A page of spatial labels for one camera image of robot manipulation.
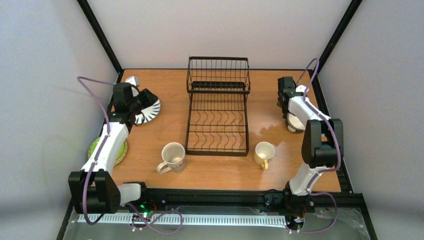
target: black wire dish rack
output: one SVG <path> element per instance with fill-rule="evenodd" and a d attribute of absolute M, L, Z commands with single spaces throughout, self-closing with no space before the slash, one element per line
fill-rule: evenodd
<path fill-rule="evenodd" d="M 246 57 L 191 56 L 185 151 L 188 155 L 247 156 L 247 98 L 251 90 Z"/>

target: white mug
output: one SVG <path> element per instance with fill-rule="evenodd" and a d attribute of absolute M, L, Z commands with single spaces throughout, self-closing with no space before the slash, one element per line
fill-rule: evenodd
<path fill-rule="evenodd" d="M 267 142 L 261 141 L 254 149 L 254 161 L 262 166 L 263 170 L 268 170 L 268 162 L 274 157 L 274 146 Z"/>
<path fill-rule="evenodd" d="M 162 159 L 157 168 L 156 172 L 159 174 L 164 174 L 170 170 L 176 173 L 182 173 L 186 168 L 186 151 L 184 150 L 183 145 L 178 142 L 168 143 L 162 149 Z"/>

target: wooden tabletop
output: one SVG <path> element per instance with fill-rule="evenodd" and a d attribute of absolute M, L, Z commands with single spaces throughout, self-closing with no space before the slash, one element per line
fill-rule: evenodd
<path fill-rule="evenodd" d="M 161 101 L 159 115 L 152 122 L 133 126 L 129 134 L 125 159 L 113 169 L 117 185 L 124 182 L 145 182 L 148 188 L 205 189 L 205 190 L 282 190 L 295 176 L 303 160 L 303 133 L 290 132 L 277 107 L 277 79 L 302 71 L 251 70 L 251 91 L 247 98 L 249 153 L 238 156 L 187 155 L 187 167 L 182 173 L 156 172 L 162 162 L 162 148 L 171 142 L 185 144 L 189 113 L 189 94 L 186 89 L 187 70 L 126 69 L 122 81 L 137 76 L 139 89 L 149 89 Z M 308 74 L 301 83 L 310 80 Z M 316 105 L 314 91 L 308 94 Z M 264 171 L 253 159 L 257 143 L 266 141 L 275 146 L 275 155 Z M 340 192 L 335 172 L 323 174 L 314 191 Z"/>

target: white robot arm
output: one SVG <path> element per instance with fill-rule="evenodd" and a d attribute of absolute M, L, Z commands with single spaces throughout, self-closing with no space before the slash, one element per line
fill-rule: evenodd
<path fill-rule="evenodd" d="M 103 126 L 99 144 L 81 171 L 74 171 L 69 175 L 71 199 L 79 214 L 83 213 L 83 207 L 89 214 L 114 214 L 119 206 L 142 197 L 146 188 L 144 183 L 129 182 L 116 186 L 111 177 L 115 159 L 135 124 L 136 115 L 158 100 L 147 89 L 139 92 L 137 86 L 139 81 L 136 77 L 130 77 L 113 86 L 114 111 L 107 113 L 109 125 Z"/>
<path fill-rule="evenodd" d="M 287 128 L 291 132 L 294 132 L 292 129 L 305 131 L 302 143 L 303 163 L 294 178 L 288 182 L 291 192 L 298 196 L 308 195 L 322 172 L 330 170 L 337 163 L 334 140 L 323 119 L 332 124 L 341 155 L 343 154 L 342 121 L 331 119 L 318 110 L 307 96 L 304 97 L 305 91 L 305 86 L 295 86 L 292 77 L 278 79 L 277 105 L 282 108 L 284 118 L 287 118 Z M 327 141 L 322 141 L 322 137 L 327 137 Z"/>

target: gray wall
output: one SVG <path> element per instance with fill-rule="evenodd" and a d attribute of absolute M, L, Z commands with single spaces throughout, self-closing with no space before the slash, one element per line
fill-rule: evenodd
<path fill-rule="evenodd" d="M 320 74 L 380 239 L 423 239 L 424 4 L 363 1 Z"/>
<path fill-rule="evenodd" d="M 123 68 L 186 68 L 189 56 L 298 68 L 319 56 L 350 0 L 90 0 Z"/>
<path fill-rule="evenodd" d="M 3 1 L 0 56 L 0 239 L 55 239 L 117 74 L 75 0 Z"/>

